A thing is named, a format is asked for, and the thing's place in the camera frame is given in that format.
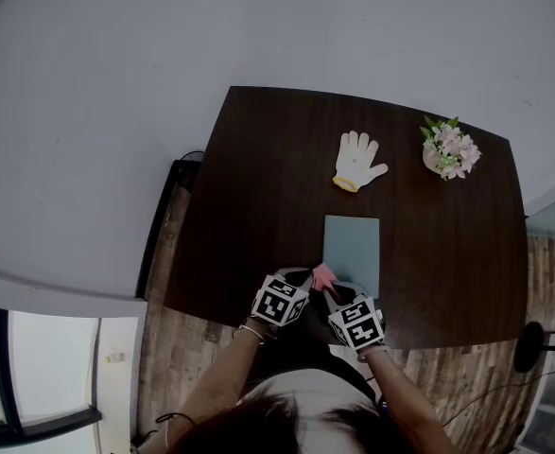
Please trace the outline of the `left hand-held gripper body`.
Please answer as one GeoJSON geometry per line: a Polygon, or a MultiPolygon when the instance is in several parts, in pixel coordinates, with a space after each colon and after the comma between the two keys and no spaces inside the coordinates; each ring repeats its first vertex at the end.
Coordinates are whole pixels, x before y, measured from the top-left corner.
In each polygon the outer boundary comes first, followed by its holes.
{"type": "Polygon", "coordinates": [[[309,271],[276,271],[257,291],[251,315],[278,327],[288,325],[302,315],[309,293],[309,271]]]}

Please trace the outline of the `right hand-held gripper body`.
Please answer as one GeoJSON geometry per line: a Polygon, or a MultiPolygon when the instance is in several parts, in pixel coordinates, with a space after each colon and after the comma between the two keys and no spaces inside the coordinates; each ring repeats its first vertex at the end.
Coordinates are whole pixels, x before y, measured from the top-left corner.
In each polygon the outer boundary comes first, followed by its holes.
{"type": "Polygon", "coordinates": [[[371,297],[359,300],[328,316],[336,337],[355,351],[384,344],[383,315],[371,297]]]}

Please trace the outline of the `pink cloth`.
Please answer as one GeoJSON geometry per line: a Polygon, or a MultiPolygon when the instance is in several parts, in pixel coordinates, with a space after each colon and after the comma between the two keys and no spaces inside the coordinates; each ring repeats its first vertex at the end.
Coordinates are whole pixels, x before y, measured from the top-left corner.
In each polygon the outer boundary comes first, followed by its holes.
{"type": "Polygon", "coordinates": [[[315,291],[336,291],[334,289],[334,284],[338,281],[338,278],[332,273],[325,263],[319,264],[312,270],[312,288],[315,291]]]}

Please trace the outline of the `grey-blue rectangular mat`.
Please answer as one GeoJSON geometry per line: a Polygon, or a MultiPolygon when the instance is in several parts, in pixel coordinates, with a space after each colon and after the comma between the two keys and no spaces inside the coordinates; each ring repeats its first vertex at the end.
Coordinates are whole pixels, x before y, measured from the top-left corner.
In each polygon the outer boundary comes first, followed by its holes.
{"type": "Polygon", "coordinates": [[[378,218],[328,215],[324,218],[322,261],[341,282],[363,287],[379,298],[378,218]]]}

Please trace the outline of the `person's left forearm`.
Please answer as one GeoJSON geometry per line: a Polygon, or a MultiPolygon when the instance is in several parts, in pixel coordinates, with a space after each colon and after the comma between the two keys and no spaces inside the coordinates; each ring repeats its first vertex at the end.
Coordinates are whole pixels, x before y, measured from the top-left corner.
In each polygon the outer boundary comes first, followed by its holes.
{"type": "MultiPolygon", "coordinates": [[[[199,425],[234,407],[268,332],[269,326],[254,317],[239,326],[231,343],[207,368],[179,412],[190,416],[199,425]]],[[[183,435],[171,439],[167,444],[158,431],[138,448],[138,454],[168,454],[183,435]]]]}

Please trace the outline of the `person's right forearm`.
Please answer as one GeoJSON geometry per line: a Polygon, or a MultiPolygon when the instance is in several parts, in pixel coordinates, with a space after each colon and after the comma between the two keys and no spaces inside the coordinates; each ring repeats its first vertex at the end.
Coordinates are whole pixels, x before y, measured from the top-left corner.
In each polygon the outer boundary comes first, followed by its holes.
{"type": "Polygon", "coordinates": [[[391,416],[415,454],[457,454],[432,404],[385,350],[373,346],[360,356],[368,363],[391,416]]]}

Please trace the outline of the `person's black trousers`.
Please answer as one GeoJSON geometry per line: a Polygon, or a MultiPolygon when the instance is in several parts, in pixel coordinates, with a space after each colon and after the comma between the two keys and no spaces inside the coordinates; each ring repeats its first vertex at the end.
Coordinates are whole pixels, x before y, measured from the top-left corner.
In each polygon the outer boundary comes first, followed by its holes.
{"type": "Polygon", "coordinates": [[[342,358],[334,356],[328,344],[318,339],[307,326],[309,315],[280,329],[275,339],[268,339],[255,356],[243,393],[249,393],[263,381],[289,372],[315,369],[335,375],[350,383],[375,402],[375,392],[364,376],[342,358]]]}

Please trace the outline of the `person's white shirt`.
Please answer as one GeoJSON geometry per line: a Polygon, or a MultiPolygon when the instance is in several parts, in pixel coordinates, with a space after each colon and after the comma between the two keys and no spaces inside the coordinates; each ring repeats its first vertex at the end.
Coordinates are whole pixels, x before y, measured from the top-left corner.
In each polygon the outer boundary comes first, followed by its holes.
{"type": "Polygon", "coordinates": [[[263,394],[284,398],[296,408],[296,438],[300,454],[364,454],[353,429],[338,423],[331,412],[372,407],[374,390],[364,393],[337,375],[318,369],[302,369],[261,382],[242,400],[252,400],[263,394]]]}

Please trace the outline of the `white work glove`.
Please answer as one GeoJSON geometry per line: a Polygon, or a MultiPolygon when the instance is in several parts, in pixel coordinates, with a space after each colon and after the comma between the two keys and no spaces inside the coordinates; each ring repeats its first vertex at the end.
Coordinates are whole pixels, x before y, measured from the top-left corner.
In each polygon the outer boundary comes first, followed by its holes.
{"type": "Polygon", "coordinates": [[[379,144],[371,140],[366,132],[345,132],[341,135],[336,173],[333,183],[339,188],[356,193],[361,187],[386,174],[386,164],[373,165],[379,144]]]}

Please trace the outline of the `cream pot with pink flowers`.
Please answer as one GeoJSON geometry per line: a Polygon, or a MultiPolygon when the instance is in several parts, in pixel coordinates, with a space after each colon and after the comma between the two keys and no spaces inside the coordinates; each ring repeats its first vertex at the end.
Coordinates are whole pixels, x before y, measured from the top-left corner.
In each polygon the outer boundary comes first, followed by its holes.
{"type": "Polygon", "coordinates": [[[465,179],[482,156],[472,137],[461,131],[457,117],[434,121],[426,115],[420,130],[423,162],[444,181],[465,179]]]}

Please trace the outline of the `window with dark frame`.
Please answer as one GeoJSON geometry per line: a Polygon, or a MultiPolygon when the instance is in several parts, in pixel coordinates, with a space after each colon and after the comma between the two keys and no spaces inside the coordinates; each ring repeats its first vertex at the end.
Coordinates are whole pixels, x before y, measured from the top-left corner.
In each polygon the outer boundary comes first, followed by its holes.
{"type": "Polygon", "coordinates": [[[0,308],[0,454],[97,454],[98,321],[0,308]]]}

